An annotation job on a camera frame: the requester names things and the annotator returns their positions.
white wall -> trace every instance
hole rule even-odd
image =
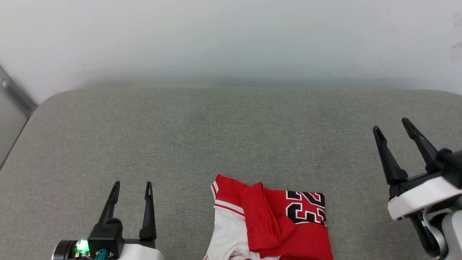
[[[26,122],[26,116],[0,88],[0,165]]]
[[[0,13],[0,64],[37,103],[93,85],[462,93],[460,0],[3,0]]]

gray fabric surface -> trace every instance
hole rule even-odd
[[[372,127],[401,167],[424,170],[401,125],[437,148],[462,144],[462,97],[435,91],[97,89],[60,93],[30,119],[0,172],[2,259],[49,259],[89,235],[112,184],[124,236],[141,228],[153,182],[158,249],[202,259],[213,230],[216,174],[323,192],[337,260],[427,259],[409,220],[387,212]]]

folded clothing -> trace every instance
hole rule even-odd
[[[222,175],[211,189],[215,228],[204,259],[333,259],[322,193],[270,190]]]

red sleeve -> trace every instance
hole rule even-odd
[[[295,224],[269,206],[261,182],[242,190],[239,198],[245,213],[250,251],[278,247],[294,232]]]
[[[238,193],[247,187],[249,187],[247,184],[218,174],[212,184],[212,192],[215,194],[216,201],[225,201],[241,207]]]

printed number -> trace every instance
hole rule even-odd
[[[291,192],[286,191],[286,198],[288,200],[298,200],[300,202],[292,202],[286,208],[286,215],[295,223],[318,223],[323,226],[326,225],[326,213],[324,194],[316,192]],[[310,204],[316,207],[316,212],[303,210],[302,200],[306,199]]]

